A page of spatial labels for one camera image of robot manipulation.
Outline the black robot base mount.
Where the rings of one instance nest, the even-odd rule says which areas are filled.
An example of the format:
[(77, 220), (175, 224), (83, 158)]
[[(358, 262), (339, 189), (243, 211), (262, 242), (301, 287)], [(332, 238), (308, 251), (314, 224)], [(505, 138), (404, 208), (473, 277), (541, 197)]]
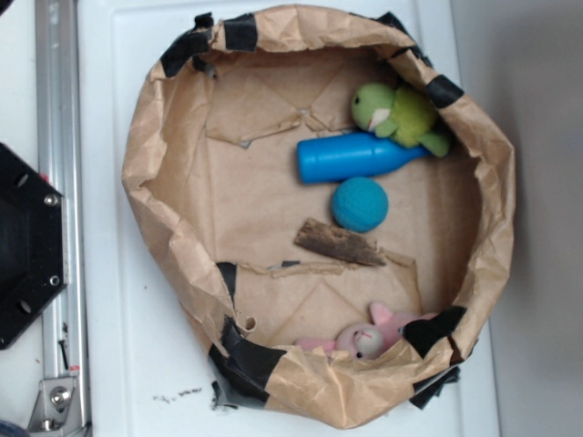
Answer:
[(66, 285), (63, 196), (1, 146), (1, 349)]

